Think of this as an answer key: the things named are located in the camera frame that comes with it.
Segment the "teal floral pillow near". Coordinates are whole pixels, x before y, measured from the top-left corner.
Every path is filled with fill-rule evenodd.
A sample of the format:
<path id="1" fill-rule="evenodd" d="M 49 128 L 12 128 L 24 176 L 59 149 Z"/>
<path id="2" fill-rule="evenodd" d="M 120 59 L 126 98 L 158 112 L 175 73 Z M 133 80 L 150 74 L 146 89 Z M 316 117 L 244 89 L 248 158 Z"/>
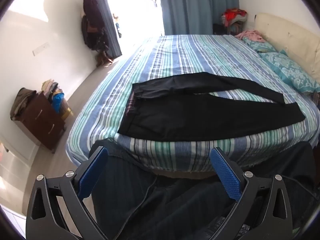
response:
<path id="1" fill-rule="evenodd" d="M 285 54 L 270 52 L 259 55 L 284 83 L 296 91 L 305 95 L 319 93 L 319 83 Z"/>

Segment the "dark coats on rack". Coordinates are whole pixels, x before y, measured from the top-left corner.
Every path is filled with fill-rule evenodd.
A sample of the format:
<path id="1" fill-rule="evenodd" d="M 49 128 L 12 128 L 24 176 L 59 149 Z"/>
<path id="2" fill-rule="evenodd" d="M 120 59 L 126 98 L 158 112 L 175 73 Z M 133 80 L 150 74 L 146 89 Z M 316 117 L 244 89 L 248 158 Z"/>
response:
<path id="1" fill-rule="evenodd" d="M 81 20 L 81 31 L 84 43 L 89 49 L 107 52 L 109 41 L 104 20 L 96 0 L 83 0 L 84 16 Z"/>

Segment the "teal floral pillow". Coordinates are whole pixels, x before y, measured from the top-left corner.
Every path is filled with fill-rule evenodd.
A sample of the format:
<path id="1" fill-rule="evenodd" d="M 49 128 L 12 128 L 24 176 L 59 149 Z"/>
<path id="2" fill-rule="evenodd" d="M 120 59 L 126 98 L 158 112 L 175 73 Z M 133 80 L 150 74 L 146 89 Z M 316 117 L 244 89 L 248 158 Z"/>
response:
<path id="1" fill-rule="evenodd" d="M 257 53 L 272 53 L 272 52 L 276 53 L 277 52 L 276 48 L 274 48 L 274 46 L 272 46 L 267 41 L 265 42 L 252 41 L 247 37 L 244 37 L 242 40 Z"/>
<path id="2" fill-rule="evenodd" d="M 296 91 L 305 95 L 319 93 L 319 83 L 285 54 L 270 52 L 259 55 L 284 83 Z"/>

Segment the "operator black trousers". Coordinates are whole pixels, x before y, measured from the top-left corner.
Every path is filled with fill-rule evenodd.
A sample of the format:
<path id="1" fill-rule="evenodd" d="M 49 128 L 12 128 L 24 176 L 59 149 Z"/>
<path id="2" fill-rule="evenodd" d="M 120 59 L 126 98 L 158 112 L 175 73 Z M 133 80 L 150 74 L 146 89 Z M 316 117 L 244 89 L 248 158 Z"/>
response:
<path id="1" fill-rule="evenodd" d="M 208 239 L 234 204 L 217 176 L 158 176 L 114 140 L 99 140 L 92 150 L 100 146 L 109 156 L 92 200 L 97 224 L 109 239 Z M 319 197 L 311 145 L 299 142 L 253 166 L 252 172 L 284 177 L 293 227 L 300 227 Z"/>

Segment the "white wall switch plate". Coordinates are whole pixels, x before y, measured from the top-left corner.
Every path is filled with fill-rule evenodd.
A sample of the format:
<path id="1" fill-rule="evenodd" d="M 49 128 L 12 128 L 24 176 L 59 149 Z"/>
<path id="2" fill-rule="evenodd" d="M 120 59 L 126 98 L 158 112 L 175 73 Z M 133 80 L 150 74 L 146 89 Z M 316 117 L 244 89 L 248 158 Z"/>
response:
<path id="1" fill-rule="evenodd" d="M 34 56 L 37 56 L 39 53 L 43 52 L 44 50 L 48 49 L 50 47 L 50 44 L 48 42 L 40 45 L 39 47 L 37 47 L 36 49 L 34 49 L 32 52 L 33 52 L 33 55 Z"/>

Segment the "blue curtain right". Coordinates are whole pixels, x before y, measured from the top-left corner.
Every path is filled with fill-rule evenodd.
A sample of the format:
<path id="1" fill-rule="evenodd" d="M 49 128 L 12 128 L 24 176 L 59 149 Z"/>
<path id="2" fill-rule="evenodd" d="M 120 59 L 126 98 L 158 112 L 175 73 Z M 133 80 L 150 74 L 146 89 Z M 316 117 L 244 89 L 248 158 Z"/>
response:
<path id="1" fill-rule="evenodd" d="M 239 0 L 161 0 L 165 35 L 212 35 L 213 25 Z"/>

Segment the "blue curtain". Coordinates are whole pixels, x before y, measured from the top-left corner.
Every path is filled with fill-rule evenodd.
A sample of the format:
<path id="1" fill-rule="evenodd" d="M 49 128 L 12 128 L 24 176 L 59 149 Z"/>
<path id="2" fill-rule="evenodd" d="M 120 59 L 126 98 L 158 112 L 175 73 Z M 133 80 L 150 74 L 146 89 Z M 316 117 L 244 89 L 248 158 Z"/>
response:
<path id="1" fill-rule="evenodd" d="M 109 54 L 112 58 L 118 58 L 122 55 L 120 44 L 118 42 L 118 34 L 116 31 L 116 26 L 114 24 L 113 16 L 111 14 L 110 7 L 107 0 L 96 0 L 98 3 L 98 8 L 102 14 L 103 22 L 105 24 L 105 29 L 109 41 Z"/>
<path id="2" fill-rule="evenodd" d="M 239 0 L 161 0 L 165 35 L 212 35 L 213 25 Z"/>

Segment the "red clothes pile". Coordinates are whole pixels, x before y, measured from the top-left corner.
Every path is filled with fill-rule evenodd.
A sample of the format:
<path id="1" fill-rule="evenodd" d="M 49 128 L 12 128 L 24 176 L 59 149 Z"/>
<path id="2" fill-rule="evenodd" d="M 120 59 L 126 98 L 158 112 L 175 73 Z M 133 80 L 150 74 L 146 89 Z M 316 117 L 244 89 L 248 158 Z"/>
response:
<path id="1" fill-rule="evenodd" d="M 237 17 L 244 19 L 247 17 L 247 12 L 239 8 L 227 9 L 221 16 L 221 22 L 225 27 L 228 27 L 235 22 Z"/>

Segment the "clothes pile on dresser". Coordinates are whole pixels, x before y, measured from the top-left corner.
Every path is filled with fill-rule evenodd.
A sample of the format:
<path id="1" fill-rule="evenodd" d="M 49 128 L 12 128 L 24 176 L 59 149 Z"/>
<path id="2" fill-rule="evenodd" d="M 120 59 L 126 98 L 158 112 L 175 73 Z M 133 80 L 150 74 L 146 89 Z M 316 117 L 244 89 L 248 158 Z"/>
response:
<path id="1" fill-rule="evenodd" d="M 52 79 L 44 81 L 42 83 L 41 90 L 53 107 L 54 111 L 61 117 L 62 120 L 65 121 L 70 115 L 73 114 L 69 103 L 65 98 L 65 94 L 57 82 Z"/>

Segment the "brown wooden dresser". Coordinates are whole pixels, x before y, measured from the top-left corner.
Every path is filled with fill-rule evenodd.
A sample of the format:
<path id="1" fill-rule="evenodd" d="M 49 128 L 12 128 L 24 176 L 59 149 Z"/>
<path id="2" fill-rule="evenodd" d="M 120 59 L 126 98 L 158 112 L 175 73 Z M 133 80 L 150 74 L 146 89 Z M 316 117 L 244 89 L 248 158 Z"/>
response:
<path id="1" fill-rule="evenodd" d="M 52 153 L 66 130 L 65 122 L 54 111 L 43 93 L 37 94 L 31 100 L 14 123 L 36 145 L 43 145 Z"/>

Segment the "cream padded headboard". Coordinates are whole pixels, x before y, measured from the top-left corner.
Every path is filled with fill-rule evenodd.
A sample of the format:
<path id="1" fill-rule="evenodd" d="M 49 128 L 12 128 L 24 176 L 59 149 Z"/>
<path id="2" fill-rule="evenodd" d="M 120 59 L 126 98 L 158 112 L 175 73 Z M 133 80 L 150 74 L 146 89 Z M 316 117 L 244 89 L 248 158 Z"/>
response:
<path id="1" fill-rule="evenodd" d="M 254 29 L 319 81 L 319 36 L 284 18 L 261 12 L 255 16 Z"/>

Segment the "teal floral pillow far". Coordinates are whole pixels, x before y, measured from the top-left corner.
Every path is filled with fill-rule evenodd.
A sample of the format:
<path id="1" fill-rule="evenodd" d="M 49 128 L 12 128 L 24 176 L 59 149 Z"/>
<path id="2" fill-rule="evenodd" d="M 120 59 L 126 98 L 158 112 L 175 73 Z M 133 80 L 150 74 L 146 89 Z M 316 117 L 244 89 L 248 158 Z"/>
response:
<path id="1" fill-rule="evenodd" d="M 272 46 L 267 41 L 265 42 L 252 41 L 247 37 L 244 37 L 242 40 L 257 53 L 272 53 L 272 52 L 276 53 L 277 52 L 276 48 L 274 48 L 274 46 Z"/>

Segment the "pink garment on bed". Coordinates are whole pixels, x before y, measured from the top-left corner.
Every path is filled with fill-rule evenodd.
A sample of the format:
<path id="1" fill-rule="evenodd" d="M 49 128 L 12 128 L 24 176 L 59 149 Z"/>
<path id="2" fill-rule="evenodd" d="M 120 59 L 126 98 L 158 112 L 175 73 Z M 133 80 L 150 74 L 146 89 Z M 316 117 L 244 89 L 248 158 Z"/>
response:
<path id="1" fill-rule="evenodd" d="M 251 41 L 254 42 L 261 42 L 264 43 L 266 40 L 262 37 L 261 33 L 259 33 L 257 30 L 246 30 L 238 35 L 235 35 L 236 38 L 242 40 L 243 38 L 248 38 Z"/>

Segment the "blue curtain left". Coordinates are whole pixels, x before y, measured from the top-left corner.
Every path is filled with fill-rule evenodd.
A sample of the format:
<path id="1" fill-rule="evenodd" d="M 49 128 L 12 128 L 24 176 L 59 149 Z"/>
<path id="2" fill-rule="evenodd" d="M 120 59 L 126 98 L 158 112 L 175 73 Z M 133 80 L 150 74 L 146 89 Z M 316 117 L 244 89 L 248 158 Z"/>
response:
<path id="1" fill-rule="evenodd" d="M 109 54 L 112 58 L 118 58 L 122 55 L 120 44 L 118 42 L 118 34 L 116 31 L 116 26 L 114 24 L 113 16 L 111 14 L 110 7 L 107 0 L 96 0 L 98 3 L 98 8 L 102 14 L 103 22 L 105 24 L 105 29 L 109 41 Z"/>

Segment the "black pants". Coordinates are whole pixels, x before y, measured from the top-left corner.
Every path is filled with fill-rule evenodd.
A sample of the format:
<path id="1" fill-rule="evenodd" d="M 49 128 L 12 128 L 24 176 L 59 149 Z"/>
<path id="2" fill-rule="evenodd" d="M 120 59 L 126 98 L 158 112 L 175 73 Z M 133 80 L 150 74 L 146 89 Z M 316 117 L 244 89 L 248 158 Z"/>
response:
<path id="1" fill-rule="evenodd" d="M 250 80 L 207 72 L 132 86 L 118 133 L 151 141 L 214 141 L 287 127 L 305 119 L 297 103 Z"/>

